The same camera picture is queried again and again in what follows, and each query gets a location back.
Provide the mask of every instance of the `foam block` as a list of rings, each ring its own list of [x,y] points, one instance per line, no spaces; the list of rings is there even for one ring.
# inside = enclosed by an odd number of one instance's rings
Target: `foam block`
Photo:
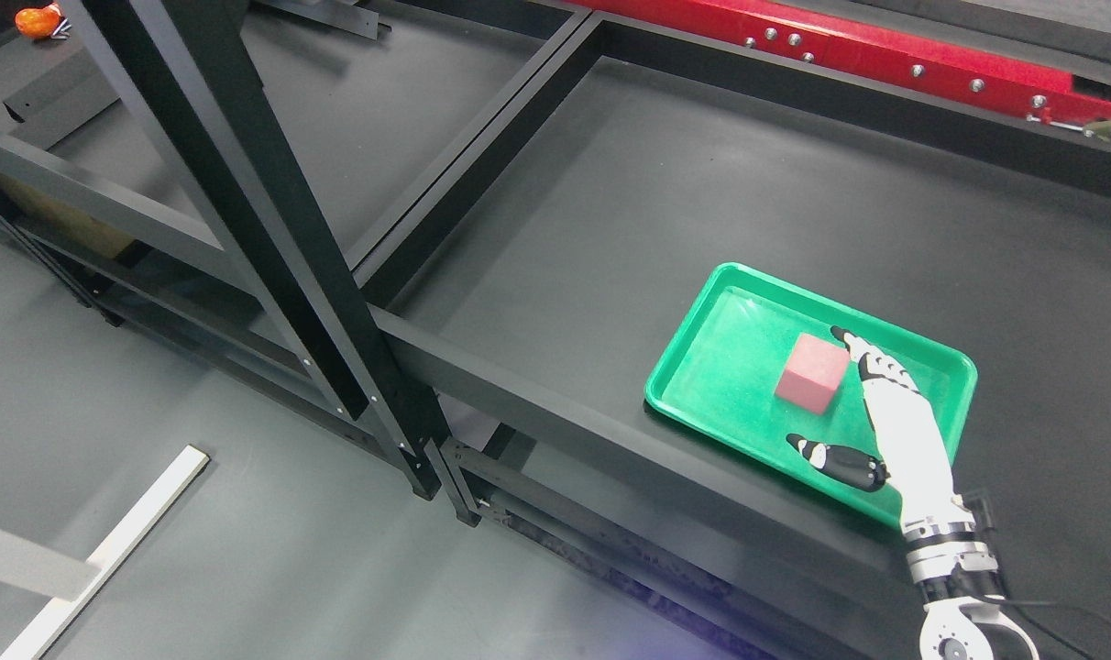
[[[844,347],[801,333],[791,349],[783,374],[779,376],[777,397],[815,414],[824,414],[848,367],[849,351]]]

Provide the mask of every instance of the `plastic tray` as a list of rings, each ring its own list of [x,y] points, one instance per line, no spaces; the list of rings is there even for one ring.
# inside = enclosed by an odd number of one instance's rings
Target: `plastic tray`
[[[822,417],[774,396],[799,334],[832,341],[831,326],[852,330],[902,362],[931,402],[953,460],[978,380],[969,357],[738,263],[722,264],[710,276],[649,376],[644,394],[649,406],[678,422],[899,527],[902,498],[894,489],[865,493],[838,483],[809,467],[785,440],[795,432],[878,456],[851,364]]]

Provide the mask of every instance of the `white strip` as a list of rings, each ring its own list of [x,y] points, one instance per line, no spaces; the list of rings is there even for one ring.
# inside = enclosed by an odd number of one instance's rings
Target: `white strip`
[[[99,568],[0,530],[0,581],[51,598],[74,598]]]
[[[87,563],[99,568],[99,574],[82,590],[81,596],[74,600],[56,598],[48,602],[30,621],[30,626],[24,628],[22,634],[19,634],[10,648],[2,652],[0,660],[31,660],[41,657],[74,620],[79,611],[87,607],[87,602],[103,587],[103,582],[119,569],[119,564],[123,563],[137,543],[140,543],[140,539],[149,533],[157,521],[160,521],[161,516],[186,491],[186,487],[208,461],[209,457],[198,448],[192,446],[183,448],[180,456],[161,473],[156,483],[150,486],[144,496],[140,497],[128,514],[123,516],[123,520],[111,530],[108,538],[104,538],[99,548],[91,552]]]

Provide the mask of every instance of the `robotic finger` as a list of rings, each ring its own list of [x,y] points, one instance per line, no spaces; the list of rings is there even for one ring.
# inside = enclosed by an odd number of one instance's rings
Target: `robotic finger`
[[[798,433],[787,440],[824,476],[867,492],[891,484],[902,496],[907,563],[924,601],[921,659],[1039,660],[1032,639],[1000,610],[999,561],[954,492],[930,402],[898,359],[848,330],[831,333],[857,363],[879,456]]]

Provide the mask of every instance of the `orange object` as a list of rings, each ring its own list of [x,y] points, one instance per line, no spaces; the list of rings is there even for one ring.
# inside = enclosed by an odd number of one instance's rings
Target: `orange object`
[[[27,34],[30,39],[46,39],[57,29],[62,20],[62,11],[58,8],[58,2],[52,2],[44,8],[29,8],[13,16],[13,24],[19,27],[19,32]]]

